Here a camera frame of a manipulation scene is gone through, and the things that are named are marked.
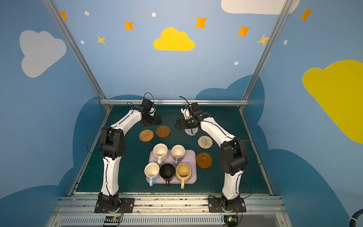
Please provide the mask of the grey woven coaster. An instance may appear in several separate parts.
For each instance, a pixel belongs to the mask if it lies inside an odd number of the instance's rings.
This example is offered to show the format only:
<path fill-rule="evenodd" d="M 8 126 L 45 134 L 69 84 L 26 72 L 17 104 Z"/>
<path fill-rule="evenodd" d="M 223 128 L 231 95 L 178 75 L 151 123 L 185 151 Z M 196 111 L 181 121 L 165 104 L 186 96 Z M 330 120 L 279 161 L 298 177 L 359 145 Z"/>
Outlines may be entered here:
<path fill-rule="evenodd" d="M 192 129 L 185 129 L 184 131 L 189 136 L 195 136 L 195 135 L 197 135 L 199 129 L 198 129 L 198 127 L 196 127 L 196 128 L 192 128 Z"/>

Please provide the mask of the white multicolour woven coaster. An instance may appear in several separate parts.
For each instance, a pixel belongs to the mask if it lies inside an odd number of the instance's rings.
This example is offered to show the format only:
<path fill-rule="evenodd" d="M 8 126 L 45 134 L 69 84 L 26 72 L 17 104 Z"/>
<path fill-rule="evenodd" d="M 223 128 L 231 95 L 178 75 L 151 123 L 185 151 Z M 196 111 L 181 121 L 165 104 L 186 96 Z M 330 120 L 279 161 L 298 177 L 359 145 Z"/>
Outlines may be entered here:
<path fill-rule="evenodd" d="M 209 136 L 201 136 L 198 139 L 198 145 L 203 149 L 209 149 L 213 145 L 213 140 Z"/>

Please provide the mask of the dark brown wooden coaster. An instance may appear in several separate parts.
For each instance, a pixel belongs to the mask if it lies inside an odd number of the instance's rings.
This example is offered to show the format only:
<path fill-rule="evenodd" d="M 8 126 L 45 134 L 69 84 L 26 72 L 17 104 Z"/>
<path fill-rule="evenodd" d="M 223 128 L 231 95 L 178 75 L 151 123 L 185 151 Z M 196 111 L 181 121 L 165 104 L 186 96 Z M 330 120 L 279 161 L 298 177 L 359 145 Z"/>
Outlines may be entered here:
<path fill-rule="evenodd" d="M 160 138 L 167 138 L 171 133 L 171 130 L 168 126 L 160 126 L 156 130 L 156 134 Z"/>

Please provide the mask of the woven cork coaster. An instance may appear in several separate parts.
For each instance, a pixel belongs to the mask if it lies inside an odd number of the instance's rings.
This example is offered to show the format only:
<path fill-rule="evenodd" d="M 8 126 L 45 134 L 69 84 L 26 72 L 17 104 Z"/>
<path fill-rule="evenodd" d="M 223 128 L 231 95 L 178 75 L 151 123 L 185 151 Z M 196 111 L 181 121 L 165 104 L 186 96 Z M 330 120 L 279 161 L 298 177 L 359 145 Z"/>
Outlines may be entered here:
<path fill-rule="evenodd" d="M 140 134 L 139 134 L 139 139 L 142 142 L 149 142 L 154 138 L 154 133 L 152 130 L 143 130 Z"/>

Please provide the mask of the white mug lilac handle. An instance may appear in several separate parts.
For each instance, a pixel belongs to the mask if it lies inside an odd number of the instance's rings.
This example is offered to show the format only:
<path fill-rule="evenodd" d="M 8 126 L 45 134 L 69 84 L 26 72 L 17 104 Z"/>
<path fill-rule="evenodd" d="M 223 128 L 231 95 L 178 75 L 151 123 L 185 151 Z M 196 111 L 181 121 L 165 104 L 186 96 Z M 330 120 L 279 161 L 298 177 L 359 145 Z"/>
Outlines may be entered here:
<path fill-rule="evenodd" d="M 171 154 L 174 159 L 174 165 L 177 166 L 184 158 L 185 148 L 182 145 L 175 145 L 172 147 Z"/>

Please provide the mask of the cream mug white handle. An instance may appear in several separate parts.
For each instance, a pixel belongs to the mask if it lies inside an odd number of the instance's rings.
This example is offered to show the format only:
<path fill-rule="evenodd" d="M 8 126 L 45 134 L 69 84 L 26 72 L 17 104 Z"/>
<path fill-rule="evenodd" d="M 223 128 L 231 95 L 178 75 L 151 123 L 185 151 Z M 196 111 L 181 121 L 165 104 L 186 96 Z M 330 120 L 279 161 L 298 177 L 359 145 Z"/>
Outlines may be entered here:
<path fill-rule="evenodd" d="M 157 163 L 161 165 L 168 158 L 168 147 L 159 143 L 153 148 L 153 153 L 157 158 Z"/>

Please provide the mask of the brown wooden saucer coaster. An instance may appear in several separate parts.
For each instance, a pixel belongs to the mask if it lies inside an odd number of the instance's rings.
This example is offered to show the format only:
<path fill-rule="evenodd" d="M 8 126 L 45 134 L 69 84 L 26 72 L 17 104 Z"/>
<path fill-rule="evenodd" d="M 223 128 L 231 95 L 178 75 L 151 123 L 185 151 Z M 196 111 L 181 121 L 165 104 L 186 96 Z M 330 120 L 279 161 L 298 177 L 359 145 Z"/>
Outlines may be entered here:
<path fill-rule="evenodd" d="M 212 166 L 213 159 L 208 153 L 202 152 L 196 156 L 196 163 L 200 168 L 207 169 Z"/>

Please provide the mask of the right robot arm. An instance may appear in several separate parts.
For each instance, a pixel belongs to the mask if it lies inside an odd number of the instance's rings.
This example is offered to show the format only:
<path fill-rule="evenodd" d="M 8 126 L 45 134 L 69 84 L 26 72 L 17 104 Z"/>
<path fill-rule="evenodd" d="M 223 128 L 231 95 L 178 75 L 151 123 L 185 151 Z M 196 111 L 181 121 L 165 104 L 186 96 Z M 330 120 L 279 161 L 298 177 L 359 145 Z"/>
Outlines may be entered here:
<path fill-rule="evenodd" d="M 245 141 L 228 133 L 207 112 L 197 111 L 194 114 L 186 109 L 181 109 L 181 112 L 183 118 L 176 121 L 175 127 L 177 129 L 199 127 L 220 147 L 220 165 L 225 172 L 221 205 L 225 211 L 233 210 L 240 199 L 241 177 L 248 164 Z"/>

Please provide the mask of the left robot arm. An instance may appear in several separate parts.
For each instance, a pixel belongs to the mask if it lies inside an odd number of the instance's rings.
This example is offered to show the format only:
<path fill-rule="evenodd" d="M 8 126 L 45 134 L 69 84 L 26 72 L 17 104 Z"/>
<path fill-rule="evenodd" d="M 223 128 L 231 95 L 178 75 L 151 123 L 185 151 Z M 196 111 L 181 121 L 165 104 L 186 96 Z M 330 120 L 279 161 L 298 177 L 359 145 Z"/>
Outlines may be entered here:
<path fill-rule="evenodd" d="M 98 195 L 96 207 L 101 213 L 118 213 L 119 200 L 119 166 L 126 152 L 126 133 L 138 122 L 144 126 L 160 125 L 161 117 L 155 114 L 156 106 L 137 106 L 118 122 L 110 127 L 104 127 L 100 135 L 100 150 L 104 162 L 103 184 Z"/>

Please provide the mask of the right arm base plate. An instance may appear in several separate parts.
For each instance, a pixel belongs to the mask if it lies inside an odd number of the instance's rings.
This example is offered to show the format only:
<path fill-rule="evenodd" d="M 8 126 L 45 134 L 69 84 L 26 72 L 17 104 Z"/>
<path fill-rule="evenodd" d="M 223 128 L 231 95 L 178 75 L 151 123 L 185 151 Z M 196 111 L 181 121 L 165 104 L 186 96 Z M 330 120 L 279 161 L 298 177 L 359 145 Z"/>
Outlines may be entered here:
<path fill-rule="evenodd" d="M 243 198 L 237 197 L 233 200 L 209 196 L 208 208 L 210 213 L 231 213 L 231 212 L 246 212 L 246 205 Z"/>

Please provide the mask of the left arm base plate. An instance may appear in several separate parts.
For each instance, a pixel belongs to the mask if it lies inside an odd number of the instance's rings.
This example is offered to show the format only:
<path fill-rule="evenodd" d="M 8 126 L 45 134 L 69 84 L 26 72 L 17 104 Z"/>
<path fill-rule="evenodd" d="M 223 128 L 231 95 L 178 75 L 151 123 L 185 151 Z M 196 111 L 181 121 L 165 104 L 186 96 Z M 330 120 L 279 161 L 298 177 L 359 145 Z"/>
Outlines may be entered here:
<path fill-rule="evenodd" d="M 98 199 L 94 213 L 132 213 L 134 207 L 134 198 L 113 198 L 113 199 Z"/>

